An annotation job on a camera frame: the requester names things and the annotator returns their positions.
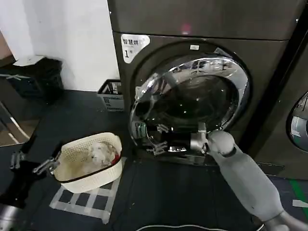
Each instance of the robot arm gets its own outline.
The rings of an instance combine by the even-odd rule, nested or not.
[[[277,188],[256,162],[235,144],[231,134],[213,131],[207,137],[207,153],[245,209],[264,222],[268,231],[308,231],[308,225],[282,207]]]

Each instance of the white wicker basket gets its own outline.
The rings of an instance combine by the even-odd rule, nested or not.
[[[85,176],[76,175],[83,162],[87,160],[89,146],[97,142],[111,144],[115,147],[117,153],[121,155],[121,140],[110,132],[88,136],[67,143],[61,148],[61,154],[58,159],[60,165],[54,170],[54,176],[63,187],[72,193],[83,193],[96,189],[116,180],[122,173],[122,161],[120,158],[117,163],[107,168]]]

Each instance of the metal frame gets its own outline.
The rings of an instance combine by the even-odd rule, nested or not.
[[[197,68],[193,68],[193,64],[198,63]],[[179,74],[183,70],[188,70],[187,75]],[[132,107],[130,113],[130,134],[135,142],[136,139],[142,139],[142,143],[146,143],[149,146],[152,146],[154,149],[150,150],[156,154],[161,154],[164,152],[162,149],[166,148],[166,144],[157,143],[155,140],[148,135],[147,125],[143,119],[136,115],[137,105],[141,102],[150,102],[150,108],[148,113],[152,110],[155,103],[160,99],[160,95],[164,94],[174,86],[183,83],[187,80],[193,79],[195,77],[202,76],[217,76],[222,77],[230,81],[238,91],[238,104],[236,110],[230,116],[226,114],[226,121],[222,120],[222,126],[220,129],[225,129],[230,122],[232,122],[240,109],[244,106],[242,99],[245,94],[249,94],[248,88],[248,74],[245,70],[232,58],[220,56],[220,55],[207,55],[206,57],[196,58],[195,56],[185,56],[179,59],[176,59],[164,67],[158,69],[145,81],[145,83],[140,87],[135,95],[135,103]],[[182,152],[182,149],[174,147],[170,149],[171,152]]]

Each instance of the dryer door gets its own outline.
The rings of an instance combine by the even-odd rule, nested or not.
[[[200,124],[210,132],[236,119],[248,88],[247,73],[230,57],[188,55],[171,61],[136,91],[130,114],[132,139],[138,146],[159,149],[155,154],[186,151],[189,135]],[[187,136],[188,144],[175,145],[178,136]]]
[[[308,152],[308,92],[299,100],[287,122],[289,137],[301,150]]]

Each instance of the dark floor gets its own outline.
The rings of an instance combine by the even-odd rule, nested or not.
[[[108,113],[94,92],[68,91],[48,108],[37,130],[30,160],[47,159],[60,141],[110,131],[120,136],[128,157],[115,199],[110,222],[52,209],[49,204],[60,188],[52,177],[37,182],[27,199],[22,226],[26,230],[115,230],[134,231],[150,224],[197,224],[230,231],[256,230],[258,224],[244,210],[216,168],[185,166],[136,159],[124,113]],[[20,146],[0,148],[1,192],[12,180],[11,153]],[[304,210],[292,206],[297,199],[289,180],[271,178],[280,191],[287,212],[306,221]],[[298,181],[305,196],[308,183]]]
[[[12,145],[15,142],[8,135],[10,132],[19,143],[27,141],[10,119],[9,111],[20,127],[31,135],[39,119],[44,115],[48,105],[43,101],[24,99],[4,79],[0,78],[0,146]]]

